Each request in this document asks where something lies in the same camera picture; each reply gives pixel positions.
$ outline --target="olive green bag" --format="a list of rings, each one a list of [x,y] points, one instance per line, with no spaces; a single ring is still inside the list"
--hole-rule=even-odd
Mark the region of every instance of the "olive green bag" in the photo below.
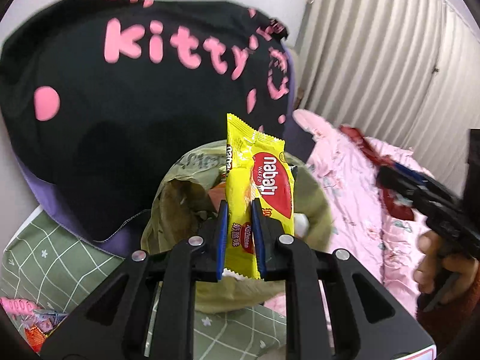
[[[310,228],[304,241],[318,251],[327,249],[332,219],[322,188],[306,165],[285,153],[297,166],[293,193],[294,212],[305,214]],[[165,175],[152,205],[152,216],[142,235],[142,249],[150,254],[168,251],[197,233],[215,209],[207,194],[219,180],[226,163],[226,141],[200,146],[186,153]],[[205,313],[238,310],[262,303],[285,291],[283,281],[264,282],[224,276],[218,283],[198,282],[195,309]]]

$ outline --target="yellow snack package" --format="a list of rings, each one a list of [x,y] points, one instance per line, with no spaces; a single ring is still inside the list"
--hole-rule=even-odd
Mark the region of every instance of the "yellow snack package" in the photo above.
[[[225,268],[259,279],[251,230],[250,202],[260,198],[265,216],[278,219],[293,235],[294,178],[285,161],[285,142],[226,116],[226,201],[229,228]]]

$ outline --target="metal screw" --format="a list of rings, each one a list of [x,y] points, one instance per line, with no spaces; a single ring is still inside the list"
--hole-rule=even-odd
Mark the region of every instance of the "metal screw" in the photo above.
[[[293,237],[289,234],[282,234],[280,237],[278,237],[278,240],[284,245],[290,245],[293,243]]]
[[[136,263],[143,261],[147,258],[147,253],[144,250],[137,250],[131,254],[131,259]]]
[[[350,258],[350,253],[348,253],[348,251],[346,251],[345,249],[338,249],[335,252],[335,256],[337,256],[339,260],[346,261]]]
[[[201,244],[203,244],[203,238],[199,235],[194,235],[193,237],[190,237],[188,239],[188,243],[192,246],[200,246]]]

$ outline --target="red sleeve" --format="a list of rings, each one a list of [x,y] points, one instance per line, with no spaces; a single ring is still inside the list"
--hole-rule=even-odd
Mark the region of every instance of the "red sleeve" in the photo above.
[[[480,299],[480,269],[470,289],[460,298],[429,312],[417,312],[417,320],[441,352],[457,335]]]

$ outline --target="black gripper frame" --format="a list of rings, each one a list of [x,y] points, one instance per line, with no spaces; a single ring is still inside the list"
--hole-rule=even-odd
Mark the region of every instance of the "black gripper frame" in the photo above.
[[[443,240],[439,258],[453,253],[480,259],[480,233],[462,208],[459,197],[432,178],[418,174],[421,182],[389,166],[381,166],[377,182],[410,199],[413,208],[427,216],[425,224]],[[442,268],[435,277],[435,290],[418,297],[418,307],[432,311],[450,290],[460,274]]]
[[[280,222],[266,218],[253,203],[253,226],[261,224],[265,280],[285,280],[287,299],[286,358],[393,359],[419,351],[433,340],[405,309],[345,250],[333,255],[312,251],[295,238],[282,244]],[[222,203],[219,217],[226,216]],[[188,240],[171,251],[125,260],[46,340],[43,360],[141,360],[158,299],[150,359],[193,358],[195,281],[218,280],[220,220],[199,231],[204,242]],[[327,333],[318,280],[323,281],[333,329],[335,354]]]

